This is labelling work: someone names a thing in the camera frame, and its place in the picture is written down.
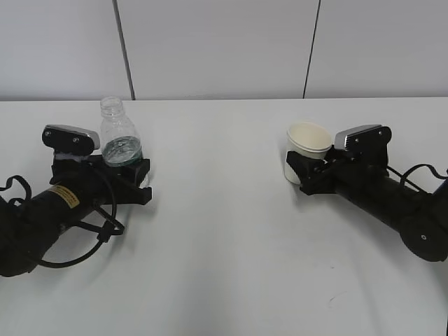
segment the black cylinder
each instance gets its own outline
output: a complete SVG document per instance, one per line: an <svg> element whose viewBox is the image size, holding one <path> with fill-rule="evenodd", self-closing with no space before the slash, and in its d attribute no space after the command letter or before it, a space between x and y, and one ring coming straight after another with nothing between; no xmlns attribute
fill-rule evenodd
<svg viewBox="0 0 448 336"><path fill-rule="evenodd" d="M105 202L107 189L104 182L91 171L63 178L58 184L41 192L14 209L0 209L7 218L3 221L3 232L35 258L42 258L58 237L93 211L95 202ZM36 263L24 257L14 246L2 244L0 248L0 275L13 277L30 272Z"/></svg>
<svg viewBox="0 0 448 336"><path fill-rule="evenodd" d="M406 186L400 190L399 182L387 176L364 181L362 185L336 180L335 191L398 232L403 219L419 210L423 197Z"/></svg>

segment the black cable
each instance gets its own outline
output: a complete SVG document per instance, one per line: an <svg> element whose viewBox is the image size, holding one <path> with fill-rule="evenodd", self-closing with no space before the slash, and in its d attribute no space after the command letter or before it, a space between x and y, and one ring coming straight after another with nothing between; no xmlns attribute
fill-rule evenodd
<svg viewBox="0 0 448 336"><path fill-rule="evenodd" d="M400 179L403 177L402 174L400 174L398 171L396 171L394 168L387 166L387 169L390 170L391 172L393 172L396 176L398 176ZM413 186L414 188L416 188L418 191L422 192L422 193L427 193L424 189L420 188L417 184L415 184L414 182L408 180L406 178L406 182L408 182L411 186Z"/></svg>
<svg viewBox="0 0 448 336"><path fill-rule="evenodd" d="M407 181L407 177L412 174L413 172L415 172L418 168L422 168L422 167L427 167L431 173L433 174L433 176L437 179L440 180L447 180L448 176L442 176L440 175L437 170L435 170L434 166L427 164L427 163L421 163L421 164L416 164L415 166L409 168L402 176L400 179L400 188L403 188L403 186L405 185L406 181Z"/></svg>
<svg viewBox="0 0 448 336"><path fill-rule="evenodd" d="M22 199L19 197L12 198L9 200L9 204L14 205L14 203L16 203L16 202L23 203L24 201L30 200L32 197L31 186L29 185L27 180L25 180L23 177L21 177L21 175L14 175L14 176L11 176L10 178L8 178L6 180L6 185L4 187L0 187L0 191L5 191L5 190L11 188L13 186L14 180L16 180L18 183L20 183L20 185L25 190L25 199Z"/></svg>
<svg viewBox="0 0 448 336"><path fill-rule="evenodd" d="M115 219L116 214L117 214L117 202L116 202L115 194L112 189L112 185L109 182L109 180L101 172L97 171L95 168L92 168L92 170L104 182L104 184L106 185L106 187L110 193L111 203L112 203L111 216L112 216L112 218ZM8 179L8 181L6 183L6 187L7 188L11 187L11 182L9 182L9 181L12 179L16 179L20 182L20 184L22 184L21 180L18 179L18 177L21 178L29 186L29 184L21 176L13 176ZM33 263L36 263L37 265L47 267L47 268L66 268L66 267L77 265L77 264L83 262L84 260L88 259L89 257L91 257L95 252L98 251L98 249L104 243L104 241L102 241L102 240L98 241L86 254L82 255L79 258L76 258L76 259L73 259L70 261L66 261L66 262L50 262L50 261L45 261L40 258L34 257L33 255L29 254L28 251L22 249L22 247L16 242L16 240L14 238L11 238L5 232L3 232L3 235L6 238L6 240L8 241L8 243L11 246L13 246L20 254L22 254L23 257L27 258L28 260L32 261Z"/></svg>

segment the white table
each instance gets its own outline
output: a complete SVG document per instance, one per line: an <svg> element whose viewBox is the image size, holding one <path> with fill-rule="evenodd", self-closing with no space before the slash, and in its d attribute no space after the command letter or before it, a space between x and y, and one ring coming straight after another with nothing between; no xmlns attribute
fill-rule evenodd
<svg viewBox="0 0 448 336"><path fill-rule="evenodd" d="M443 172L448 99L125 107L153 163L153 201L122 206L125 237L83 264L1 278L2 335L445 334L448 264L420 260L396 232L337 195L300 194L282 160L296 121L333 134L382 123L393 131L392 167L428 162ZM51 175L45 124L98 130L101 122L96 101L3 102L0 118L0 180L21 174L35 194ZM424 169L413 179L429 190L439 184ZM95 241L72 229L45 258L79 256Z"/></svg>

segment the white wall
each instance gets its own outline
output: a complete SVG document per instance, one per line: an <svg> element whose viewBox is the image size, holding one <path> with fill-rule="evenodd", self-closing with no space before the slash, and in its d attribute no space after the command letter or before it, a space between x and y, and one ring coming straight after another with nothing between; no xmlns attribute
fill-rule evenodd
<svg viewBox="0 0 448 336"><path fill-rule="evenodd" d="M448 95L448 1L322 0L307 98Z"/></svg>
<svg viewBox="0 0 448 336"><path fill-rule="evenodd" d="M301 98L317 4L120 1L136 98Z"/></svg>
<svg viewBox="0 0 448 336"><path fill-rule="evenodd" d="M319 0L118 0L137 99L301 98ZM306 97L448 95L448 1L321 0ZM3 0L0 100L129 99L112 0Z"/></svg>
<svg viewBox="0 0 448 336"><path fill-rule="evenodd" d="M3 0L0 100L130 98L110 0Z"/></svg>

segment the water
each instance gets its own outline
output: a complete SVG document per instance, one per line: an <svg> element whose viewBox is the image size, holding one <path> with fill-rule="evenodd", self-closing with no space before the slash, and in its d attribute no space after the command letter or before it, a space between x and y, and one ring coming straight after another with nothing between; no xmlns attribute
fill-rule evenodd
<svg viewBox="0 0 448 336"><path fill-rule="evenodd" d="M106 144L103 158L111 167L121 167L140 160L141 144L135 136L122 136Z"/></svg>

